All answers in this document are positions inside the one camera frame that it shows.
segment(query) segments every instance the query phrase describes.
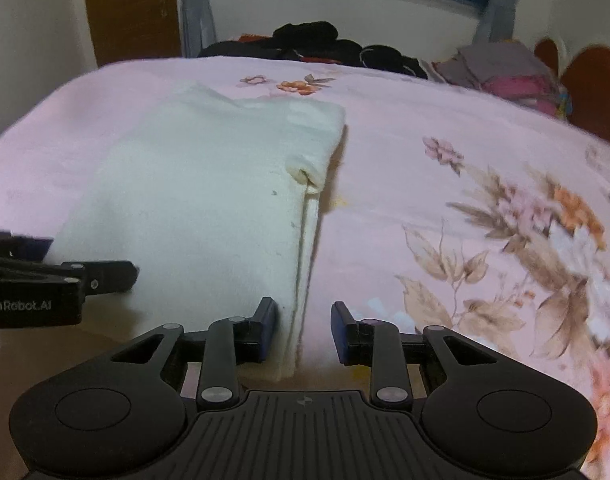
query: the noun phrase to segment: white flower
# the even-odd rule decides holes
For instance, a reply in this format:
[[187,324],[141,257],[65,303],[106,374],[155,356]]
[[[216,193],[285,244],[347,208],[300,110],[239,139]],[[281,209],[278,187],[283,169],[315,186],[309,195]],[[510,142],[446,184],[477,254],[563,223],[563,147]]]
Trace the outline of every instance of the white flower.
[[549,229],[549,241],[569,272],[587,278],[587,327],[599,342],[607,342],[610,340],[610,281],[596,258],[596,241],[585,226],[577,227],[572,238],[557,222],[552,222]]

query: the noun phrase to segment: pile of black clothes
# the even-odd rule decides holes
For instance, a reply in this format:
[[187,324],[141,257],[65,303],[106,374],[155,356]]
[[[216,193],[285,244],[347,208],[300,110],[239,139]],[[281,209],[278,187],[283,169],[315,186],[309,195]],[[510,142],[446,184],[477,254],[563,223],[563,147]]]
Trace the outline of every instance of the pile of black clothes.
[[428,78],[417,59],[390,46],[362,47],[352,40],[339,40],[338,30],[329,22],[288,23],[274,30],[270,38],[220,41],[203,49],[199,57],[212,56],[333,62]]

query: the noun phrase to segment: black robotic gripper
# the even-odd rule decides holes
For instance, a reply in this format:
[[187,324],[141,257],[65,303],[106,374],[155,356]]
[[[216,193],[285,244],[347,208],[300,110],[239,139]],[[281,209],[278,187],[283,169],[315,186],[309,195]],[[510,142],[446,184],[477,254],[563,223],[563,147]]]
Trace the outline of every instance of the black robotic gripper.
[[[401,334],[338,302],[338,357],[371,367],[369,399],[244,390],[236,364],[265,359],[276,315],[264,298],[206,332],[165,324],[37,384],[9,420],[26,480],[584,478],[597,431],[587,400],[445,327]],[[178,393],[188,362],[202,362],[195,400]]]

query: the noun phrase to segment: triangular cutout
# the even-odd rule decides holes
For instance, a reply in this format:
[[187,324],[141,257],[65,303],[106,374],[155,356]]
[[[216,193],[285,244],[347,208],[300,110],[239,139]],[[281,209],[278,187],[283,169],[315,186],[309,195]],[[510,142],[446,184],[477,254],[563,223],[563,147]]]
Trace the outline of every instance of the triangular cutout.
[[458,361],[458,364],[463,366],[493,364],[496,359],[481,352],[479,349],[468,345],[464,341],[448,336],[445,338],[445,344],[450,349],[452,355]]
[[112,357],[112,361],[115,363],[134,363],[143,365],[152,358],[162,340],[163,336],[161,334],[148,337],[144,341],[136,343],[134,346],[117,353]]

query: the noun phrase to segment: bedsheet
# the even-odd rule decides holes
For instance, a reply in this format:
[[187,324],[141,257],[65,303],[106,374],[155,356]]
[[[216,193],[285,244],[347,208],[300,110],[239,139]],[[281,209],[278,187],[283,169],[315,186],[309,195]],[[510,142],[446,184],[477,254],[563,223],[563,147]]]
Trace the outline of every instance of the bedsheet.
[[[287,386],[364,385],[365,369],[336,361],[333,301],[404,332],[442,324],[587,396],[598,436],[584,471],[610,480],[610,145],[489,95],[395,74],[128,62],[67,84],[0,139],[0,228],[54,235],[109,147],[180,80],[346,110]],[[5,433],[16,396],[111,344],[70,328],[0,332],[0,478],[21,470]]]

